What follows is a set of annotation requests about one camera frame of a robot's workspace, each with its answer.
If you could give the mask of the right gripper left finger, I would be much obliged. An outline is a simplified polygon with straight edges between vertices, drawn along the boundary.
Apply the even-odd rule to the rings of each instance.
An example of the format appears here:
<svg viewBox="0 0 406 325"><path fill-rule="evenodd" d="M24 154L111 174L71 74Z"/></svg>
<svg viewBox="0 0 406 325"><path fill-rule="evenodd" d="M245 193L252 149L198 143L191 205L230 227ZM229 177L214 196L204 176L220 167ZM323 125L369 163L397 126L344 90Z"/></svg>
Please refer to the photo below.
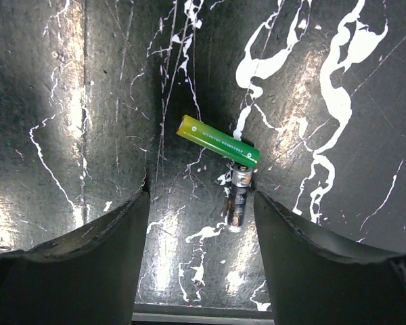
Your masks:
<svg viewBox="0 0 406 325"><path fill-rule="evenodd" d="M130 324L150 195L28 251L0 253L0 324Z"/></svg>

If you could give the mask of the green yellow battery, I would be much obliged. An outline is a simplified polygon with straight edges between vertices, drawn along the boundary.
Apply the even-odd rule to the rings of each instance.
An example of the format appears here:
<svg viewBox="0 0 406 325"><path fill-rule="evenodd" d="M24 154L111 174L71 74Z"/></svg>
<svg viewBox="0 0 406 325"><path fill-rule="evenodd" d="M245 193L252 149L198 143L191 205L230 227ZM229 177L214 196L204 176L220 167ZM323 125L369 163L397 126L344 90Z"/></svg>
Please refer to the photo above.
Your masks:
<svg viewBox="0 0 406 325"><path fill-rule="evenodd" d="M256 166L261 156L260 152L253 146L189 115L183 116L176 134L246 167Z"/></svg>

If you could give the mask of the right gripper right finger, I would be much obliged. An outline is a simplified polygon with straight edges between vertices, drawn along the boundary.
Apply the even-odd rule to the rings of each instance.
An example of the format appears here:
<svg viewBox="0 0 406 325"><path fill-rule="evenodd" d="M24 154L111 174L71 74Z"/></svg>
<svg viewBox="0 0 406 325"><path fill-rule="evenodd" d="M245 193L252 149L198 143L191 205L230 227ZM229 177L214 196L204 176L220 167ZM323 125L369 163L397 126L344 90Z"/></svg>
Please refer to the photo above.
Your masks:
<svg viewBox="0 0 406 325"><path fill-rule="evenodd" d="M406 324L406 253L345 238L262 192L254 216L276 324Z"/></svg>

